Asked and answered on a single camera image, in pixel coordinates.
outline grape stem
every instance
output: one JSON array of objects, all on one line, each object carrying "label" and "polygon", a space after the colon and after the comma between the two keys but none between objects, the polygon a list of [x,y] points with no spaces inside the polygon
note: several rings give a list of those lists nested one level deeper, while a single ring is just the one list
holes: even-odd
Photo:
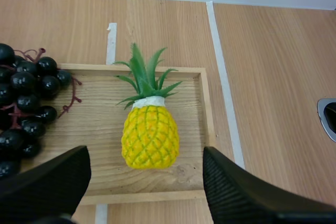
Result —
[{"label": "grape stem", "polygon": [[11,125],[11,129],[21,129],[22,127],[18,124],[17,120],[19,118],[26,118],[28,116],[32,116],[33,114],[27,114],[27,113],[23,113],[18,107],[16,102],[13,102],[11,105],[8,106],[3,106],[1,108],[1,110],[8,110],[10,108],[14,107],[14,112],[13,113],[9,113],[8,115],[10,115],[12,117],[12,125]]},{"label": "grape stem", "polygon": [[59,115],[58,118],[60,118],[62,115],[65,114],[65,112],[69,112],[70,108],[72,107],[72,105],[74,104],[75,101],[77,102],[82,102],[81,99],[79,99],[77,96],[76,96],[76,83],[78,85],[82,85],[82,83],[77,80],[75,77],[71,77],[71,85],[72,85],[72,99],[71,99],[71,102],[69,105],[64,105],[63,106],[63,111],[61,113],[61,115]]},{"label": "grape stem", "polygon": [[[30,50],[26,50],[26,51],[21,51],[21,50],[14,50],[15,52],[20,52],[24,58],[27,60],[29,59],[32,63],[36,64],[38,62],[38,60],[41,58],[42,54],[44,54],[46,52],[46,50],[44,48],[39,48],[38,49],[38,52],[35,50],[35,49],[30,49]],[[35,59],[33,57],[31,57],[28,52],[34,52],[36,54],[36,57]],[[0,67],[4,67],[4,68],[7,68],[11,71],[16,71],[15,68],[11,67],[11,66],[8,66],[8,65],[0,65]],[[72,105],[74,104],[75,101],[77,102],[82,102],[81,99],[79,99],[77,96],[76,96],[76,84],[78,85],[82,85],[82,83],[75,77],[71,76],[71,85],[72,85],[72,99],[71,99],[71,102],[69,105],[64,105],[62,108],[63,108],[63,111],[61,113],[61,115],[59,115],[58,118],[60,118],[63,114],[65,114],[65,112],[69,112],[70,108],[72,107]],[[10,115],[12,117],[12,127],[11,129],[21,129],[21,126],[18,124],[17,120],[18,118],[23,118],[23,117],[27,117],[27,116],[31,116],[33,114],[26,114],[26,113],[23,113],[18,107],[17,107],[17,104],[16,102],[13,102],[11,105],[8,105],[8,106],[3,106],[2,108],[0,108],[0,110],[7,110],[7,109],[10,109],[10,108],[13,108],[14,107],[14,113],[10,113],[8,115]]]},{"label": "grape stem", "polygon": [[0,67],[3,67],[3,68],[7,68],[7,69],[9,69],[10,71],[16,71],[16,69],[15,68],[13,68],[13,67],[11,67],[11,66],[8,66],[8,65],[0,65]]}]

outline white strip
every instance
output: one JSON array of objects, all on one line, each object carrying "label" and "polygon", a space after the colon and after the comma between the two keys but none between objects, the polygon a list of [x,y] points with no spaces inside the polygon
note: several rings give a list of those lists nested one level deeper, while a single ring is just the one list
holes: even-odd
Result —
[{"label": "white strip", "polygon": [[164,98],[163,97],[157,97],[157,96],[152,96],[152,97],[146,97],[140,100],[136,100],[135,103],[133,103],[133,107],[134,108],[142,108],[145,106],[149,106],[149,105],[153,105],[153,106],[162,106],[165,107],[164,105]]},{"label": "white strip", "polygon": [[245,169],[243,152],[240,145],[238,126],[236,121],[235,109],[233,107],[233,101],[230,91],[230,85],[227,77],[225,61],[222,52],[221,40],[219,39],[216,17],[214,12],[213,2],[206,2],[206,9],[208,11],[210,30],[212,35],[212,41],[214,43],[215,55],[217,60],[219,78],[221,79],[222,91],[226,109],[227,122],[230,130],[230,137],[232,142],[233,156],[235,163],[241,168]]},{"label": "white strip", "polygon": [[95,224],[107,224],[107,204],[96,205]]},{"label": "white strip", "polygon": [[[110,23],[107,30],[110,32],[107,38],[106,65],[111,65],[116,60],[115,46],[117,42],[117,23]],[[96,205],[95,224],[107,224],[107,215],[107,204]]]},{"label": "white strip", "polygon": [[111,65],[116,60],[115,46],[117,42],[117,23],[110,23],[107,30],[110,32],[107,37],[106,65]]}]

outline grape cluster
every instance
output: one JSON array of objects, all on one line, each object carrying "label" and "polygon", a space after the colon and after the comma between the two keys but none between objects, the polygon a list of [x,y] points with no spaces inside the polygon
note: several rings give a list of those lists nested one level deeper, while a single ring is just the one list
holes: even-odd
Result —
[{"label": "grape cluster", "polygon": [[[27,54],[29,51],[35,52],[35,59]],[[72,101],[63,106],[60,116],[74,101],[81,102],[75,95],[75,84],[81,82],[58,69],[53,58],[42,57],[44,53],[43,48],[22,52],[0,43],[0,179],[17,174],[22,158],[39,154],[46,126],[57,118],[55,108],[41,106],[41,100],[54,99],[72,84]]]}]

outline tray rim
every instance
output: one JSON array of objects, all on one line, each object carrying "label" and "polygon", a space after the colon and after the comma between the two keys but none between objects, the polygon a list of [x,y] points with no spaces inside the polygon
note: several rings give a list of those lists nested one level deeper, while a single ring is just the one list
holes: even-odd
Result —
[{"label": "tray rim", "polygon": [[[89,65],[62,63],[60,68],[66,70],[95,70],[113,75],[129,72],[126,66],[116,65]],[[206,146],[216,147],[215,126],[212,115],[212,105],[210,100],[209,84],[205,68],[186,68],[186,67],[157,67],[157,73],[163,73],[168,68],[174,68],[177,72],[171,72],[171,77],[189,77],[199,78],[202,115],[204,129],[206,132]],[[166,201],[166,200],[184,200],[184,199],[204,199],[204,190],[184,190],[184,191],[163,191],[154,193],[133,193],[133,194],[110,194],[110,195],[84,195],[79,205],[97,205],[97,204],[119,204],[132,202]]]}]

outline yellow pineapple body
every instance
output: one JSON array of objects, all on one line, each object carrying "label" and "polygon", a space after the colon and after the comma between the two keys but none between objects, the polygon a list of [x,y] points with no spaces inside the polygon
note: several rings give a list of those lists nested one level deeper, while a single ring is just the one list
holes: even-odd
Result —
[{"label": "yellow pineapple body", "polygon": [[133,108],[124,124],[122,156],[137,169],[170,167],[179,155],[179,134],[164,106]]}]

